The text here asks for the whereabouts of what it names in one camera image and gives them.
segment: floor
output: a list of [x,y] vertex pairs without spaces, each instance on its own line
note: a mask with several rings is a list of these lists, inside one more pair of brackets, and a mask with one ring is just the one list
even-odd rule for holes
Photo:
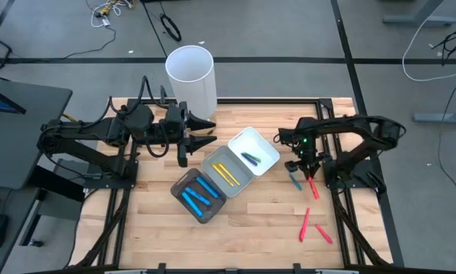
[[[438,127],[411,120],[414,111],[442,111],[456,78],[408,79],[398,59],[416,27],[381,23],[384,14],[408,14],[423,2],[339,0],[337,4],[368,114],[395,119],[409,130],[398,148],[380,157],[405,266],[456,270],[456,188],[438,167]],[[136,96],[143,75],[151,79],[154,94],[159,94],[161,84],[173,94],[163,63],[155,58],[164,58],[178,46],[201,43],[214,57],[238,57],[237,62],[216,59],[218,96],[353,97],[362,110],[358,91],[353,92],[355,76],[352,82],[344,63],[331,4],[324,0],[164,2],[167,15],[182,32],[183,41],[176,43],[155,19],[161,13],[159,4],[149,3],[146,7],[161,44],[145,9],[137,5],[133,10],[124,8],[119,17],[110,16],[116,40],[100,52],[75,56],[80,58],[75,62],[7,65],[0,76],[70,88],[74,94],[66,112],[91,120],[100,115],[107,96]],[[456,1],[445,1],[435,14],[456,17]],[[113,33],[91,27],[90,19],[83,0],[0,0],[0,38],[14,49],[14,58],[59,58],[101,47]],[[422,29],[408,58],[438,59],[429,44],[437,44],[454,29]],[[3,55],[0,47],[0,58]],[[367,64],[369,59],[380,64]],[[414,77],[428,78],[456,72],[456,65],[408,65],[407,70]],[[456,110],[456,95],[450,109]],[[456,180],[456,126],[443,130],[442,160]],[[62,267],[72,248],[74,226],[74,221],[44,219],[35,237],[46,245],[15,248],[3,273]]]

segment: blue marker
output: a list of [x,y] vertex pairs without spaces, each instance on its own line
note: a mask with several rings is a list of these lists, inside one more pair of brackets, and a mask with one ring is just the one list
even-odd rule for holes
[[294,178],[292,173],[289,172],[290,179],[292,179],[292,182],[295,184],[295,186],[298,188],[298,190],[302,191],[302,186],[298,181]]
[[197,198],[199,201],[201,201],[204,205],[210,206],[211,202],[204,198],[202,195],[198,194],[197,192],[193,191],[190,187],[186,187],[185,191],[189,193],[190,195],[194,196],[194,198]]
[[187,195],[187,193],[182,193],[182,197],[189,204],[189,206],[197,213],[197,215],[199,217],[202,217],[202,215],[203,215],[202,211],[200,211],[200,209],[197,207],[197,205],[194,203],[194,201]]
[[213,190],[213,189],[211,188],[211,186],[208,185],[208,183],[206,183],[202,177],[197,177],[197,178],[196,178],[196,181],[197,181],[205,190],[207,190],[207,192],[210,193],[210,194],[212,195],[212,197],[214,197],[214,198],[216,198],[216,199],[219,198],[219,195],[217,194],[217,192],[216,192],[215,190]]

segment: wooden table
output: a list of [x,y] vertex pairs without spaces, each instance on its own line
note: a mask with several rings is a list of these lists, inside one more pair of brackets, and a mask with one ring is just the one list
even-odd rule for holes
[[[336,116],[355,114],[351,98],[332,99]],[[113,102],[119,107],[126,104],[126,100],[116,98]],[[164,110],[151,108],[156,120],[164,116]],[[297,172],[297,178],[302,192],[289,179],[284,162],[296,157],[286,146],[274,144],[280,152],[280,160],[238,196],[229,199],[205,225],[197,222],[170,194],[173,183],[185,172],[190,168],[201,170],[203,158],[220,145],[227,145],[243,128],[252,126],[272,142],[279,127],[293,128],[301,116],[317,116],[315,107],[307,104],[219,104],[214,133],[218,140],[189,156],[188,168],[178,167],[176,146],[171,146],[171,151],[159,159],[140,148],[138,183],[130,196],[120,268],[156,269],[159,263],[166,263],[168,269],[291,269],[293,263],[300,263],[302,268],[342,268],[332,199],[325,187],[322,169],[314,178],[320,194],[320,199],[315,200],[301,171]],[[361,139],[354,134],[341,134],[340,141],[343,150],[350,150]],[[317,146],[322,151],[320,141]],[[116,154],[114,148],[104,143],[97,149],[108,155]],[[72,264],[87,253],[102,232],[109,192],[99,190],[84,204]],[[360,230],[378,253],[391,262],[375,193],[370,189],[354,189],[352,197]],[[300,243],[298,234],[307,207],[311,208],[311,217],[305,240]],[[333,244],[321,237],[315,224],[324,228],[333,238]],[[352,262],[356,263],[351,234],[347,231],[346,236]],[[109,248],[109,258],[111,253],[112,248]]]

